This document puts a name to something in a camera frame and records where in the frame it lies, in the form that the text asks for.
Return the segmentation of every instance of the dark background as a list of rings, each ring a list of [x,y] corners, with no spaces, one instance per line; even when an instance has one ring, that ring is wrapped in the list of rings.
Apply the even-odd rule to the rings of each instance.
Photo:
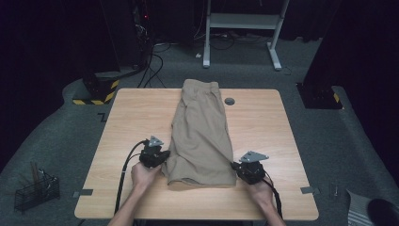
[[[1,169],[29,133],[63,105],[62,90],[66,85],[85,73],[118,69],[119,60],[109,54],[115,52],[115,43],[101,1],[86,1],[86,11],[73,10],[82,6],[79,1],[65,2],[0,3]],[[223,2],[214,1],[215,10]],[[259,1],[228,2],[223,9],[227,12],[260,10]],[[163,10],[164,16],[173,13],[173,6],[186,6],[187,11],[193,11],[193,27],[199,25],[202,1],[168,3],[169,10]],[[398,183],[395,165],[399,160],[395,86],[399,75],[398,1],[345,0],[339,7],[340,3],[339,0],[291,0],[280,37],[286,40],[303,37],[304,41],[325,37],[311,65],[313,73],[307,79],[316,86],[344,87],[366,134]],[[280,4],[281,1],[275,1],[270,13],[278,10]],[[103,48],[92,48],[98,45]]]

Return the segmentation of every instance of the pen holder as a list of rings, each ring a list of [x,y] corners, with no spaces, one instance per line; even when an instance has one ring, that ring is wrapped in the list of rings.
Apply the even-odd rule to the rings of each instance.
[[[35,207],[54,198],[59,199],[59,180],[57,177],[43,178],[32,186],[15,191],[14,211]]]

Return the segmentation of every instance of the white desk frame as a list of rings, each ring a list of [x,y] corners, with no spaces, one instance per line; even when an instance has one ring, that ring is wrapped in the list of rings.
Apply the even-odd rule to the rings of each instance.
[[[281,64],[276,53],[276,43],[279,39],[282,23],[284,22],[285,12],[287,11],[290,0],[284,0],[279,15],[262,15],[262,14],[229,14],[229,13],[211,13],[211,0],[208,0],[207,16],[206,16],[206,39],[203,51],[203,67],[211,66],[211,49],[210,49],[210,30],[211,27],[219,28],[248,28],[248,29],[266,29],[275,30],[272,42],[267,43],[267,50],[273,61],[276,71],[280,71]]]

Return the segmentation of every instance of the yellow black hazard tape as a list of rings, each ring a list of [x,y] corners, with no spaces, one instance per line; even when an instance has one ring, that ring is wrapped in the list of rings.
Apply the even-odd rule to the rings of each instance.
[[[106,91],[103,99],[73,99],[72,101],[76,105],[107,105],[114,97],[119,82],[117,80],[111,84],[110,89]]]

